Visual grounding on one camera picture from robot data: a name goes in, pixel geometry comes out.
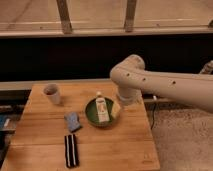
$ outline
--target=black wall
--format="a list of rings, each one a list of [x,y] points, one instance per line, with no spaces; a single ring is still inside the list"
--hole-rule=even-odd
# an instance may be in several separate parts
[[[0,39],[0,81],[108,78],[133,53],[147,70],[198,73],[213,34]]]

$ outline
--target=blue cloth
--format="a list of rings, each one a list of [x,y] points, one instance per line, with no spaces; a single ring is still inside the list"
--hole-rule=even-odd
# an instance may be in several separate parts
[[[77,113],[73,112],[66,115],[64,118],[67,121],[67,126],[70,132],[75,132],[82,127],[78,121]]]
[[[4,115],[0,115],[0,130],[2,130],[4,128],[4,124],[7,120],[7,117]]]

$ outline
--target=sponge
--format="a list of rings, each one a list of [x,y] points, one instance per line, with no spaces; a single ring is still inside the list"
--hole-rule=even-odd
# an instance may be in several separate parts
[[[111,111],[112,117],[117,118],[122,109],[123,107],[118,102],[114,101],[112,105],[112,111]]]

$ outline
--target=bottle cap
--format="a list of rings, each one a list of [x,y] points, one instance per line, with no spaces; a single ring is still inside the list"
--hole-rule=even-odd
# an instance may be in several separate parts
[[[101,91],[97,91],[96,95],[101,96],[102,95]]]

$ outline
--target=paper cup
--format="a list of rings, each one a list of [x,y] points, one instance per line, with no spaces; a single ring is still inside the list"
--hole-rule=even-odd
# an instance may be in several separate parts
[[[56,84],[47,84],[43,90],[46,97],[52,104],[58,105],[61,102],[59,88]]]

